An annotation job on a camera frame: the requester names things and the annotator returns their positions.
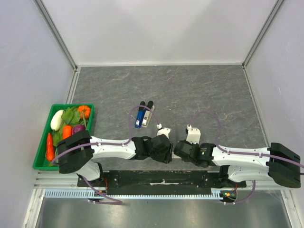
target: green plastic tray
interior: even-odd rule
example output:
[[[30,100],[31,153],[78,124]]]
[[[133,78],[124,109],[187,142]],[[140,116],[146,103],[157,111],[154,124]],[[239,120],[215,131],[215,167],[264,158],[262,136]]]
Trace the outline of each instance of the green plastic tray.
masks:
[[[49,112],[48,118],[47,118],[47,123],[46,126],[44,127],[43,134],[41,136],[41,140],[39,143],[39,147],[37,150],[37,154],[34,160],[33,168],[35,170],[59,170],[57,166],[51,166],[50,167],[50,162],[46,160],[45,154],[46,154],[46,146],[47,146],[47,136],[48,133],[52,132],[51,129],[51,120],[55,113],[61,109],[66,110],[67,108],[71,108],[74,106],[81,106],[81,105],[87,105],[91,108],[91,114],[89,118],[89,122],[87,124],[87,130],[91,133],[91,128],[92,128],[92,122],[94,118],[94,105],[93,104],[54,104],[51,107],[51,110]]]

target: white wall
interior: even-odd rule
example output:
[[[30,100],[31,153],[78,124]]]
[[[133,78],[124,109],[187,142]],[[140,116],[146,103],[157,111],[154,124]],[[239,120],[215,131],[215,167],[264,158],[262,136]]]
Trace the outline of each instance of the white wall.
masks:
[[[276,0],[44,0],[79,65],[241,63]]]
[[[32,0],[2,2],[0,21],[0,226],[19,228],[48,112],[73,73]]]
[[[304,163],[304,1],[285,1],[250,61],[247,72],[266,134],[299,154]],[[296,190],[304,212],[304,179]]]

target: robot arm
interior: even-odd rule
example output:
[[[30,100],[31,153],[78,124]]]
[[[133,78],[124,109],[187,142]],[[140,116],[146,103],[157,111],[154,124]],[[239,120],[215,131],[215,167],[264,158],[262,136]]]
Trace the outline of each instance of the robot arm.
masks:
[[[148,157],[165,164],[172,160],[172,143],[169,141],[169,128],[160,129],[157,136],[133,137],[132,140],[105,140],[91,137],[88,131],[80,131],[57,145],[58,154],[71,149],[77,145],[90,143],[91,146],[79,148],[67,153],[58,159],[60,173],[73,173],[86,177],[88,181],[103,178],[102,166],[93,162],[96,158],[123,158],[144,160]],[[253,155],[229,154],[221,151],[212,143],[199,144],[200,131],[192,128],[188,132],[186,140],[179,141],[174,148],[174,154],[181,157],[185,162],[192,162],[200,167],[219,166],[218,176],[214,176],[216,181],[226,182],[229,186],[242,181],[274,180],[277,184],[299,188],[300,168],[287,162],[269,158],[267,156],[257,156],[257,153],[272,154],[288,158],[300,163],[300,157],[279,143],[272,143],[270,148],[243,149],[223,147],[227,151],[247,152]]]
[[[185,162],[192,162],[200,167],[219,166],[219,178],[223,181],[242,182],[248,180],[274,181],[288,187],[301,187],[300,167],[288,162],[273,159],[263,155],[275,155],[300,163],[300,157],[279,143],[271,143],[270,148],[245,149],[219,146],[212,143],[199,145],[200,131],[191,128],[186,140],[179,141],[174,148],[174,154]]]
[[[172,143],[169,141],[170,128],[163,128],[157,136],[133,137],[128,140],[107,140],[90,136],[88,131],[80,131],[62,140],[57,145],[58,155],[77,145],[90,143],[58,159],[60,173],[73,173],[86,177],[88,181],[102,178],[102,166],[93,162],[97,158],[123,158],[144,160],[148,157],[165,164],[172,161]]]

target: gray floor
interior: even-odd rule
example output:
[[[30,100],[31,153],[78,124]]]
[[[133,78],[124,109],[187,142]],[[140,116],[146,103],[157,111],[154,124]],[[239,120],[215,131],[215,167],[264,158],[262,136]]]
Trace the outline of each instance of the gray floor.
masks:
[[[86,199],[44,199],[36,228],[291,228],[282,197],[265,192],[234,206],[199,199],[123,202],[107,206]]]
[[[129,110],[153,100],[155,113],[172,129],[170,140],[186,139],[185,128],[198,111],[216,113],[224,124],[220,144],[230,147],[264,147],[265,141],[241,66],[119,66],[83,67],[73,103],[93,103],[93,135],[105,139],[128,138]],[[153,119],[147,129],[133,128],[134,136],[156,135]],[[201,143],[214,142],[217,122],[202,115],[194,122],[201,130]],[[105,170],[197,170],[174,159],[163,164],[151,159],[100,160]]]

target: carrot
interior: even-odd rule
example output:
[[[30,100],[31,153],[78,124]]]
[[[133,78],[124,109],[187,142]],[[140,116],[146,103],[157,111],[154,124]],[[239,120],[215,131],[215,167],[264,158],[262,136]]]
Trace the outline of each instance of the carrot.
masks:
[[[55,158],[55,151],[53,146],[53,139],[51,133],[47,135],[47,150],[46,150],[46,159],[50,162]]]
[[[83,114],[82,113],[85,114],[85,119],[90,118],[91,109],[88,106],[86,106],[86,105],[79,106],[78,109],[77,109],[77,111],[80,112],[80,118],[81,119],[83,118]]]
[[[66,139],[67,137],[70,137],[72,135],[72,127],[69,125],[66,125],[63,127],[62,131],[62,138]]]

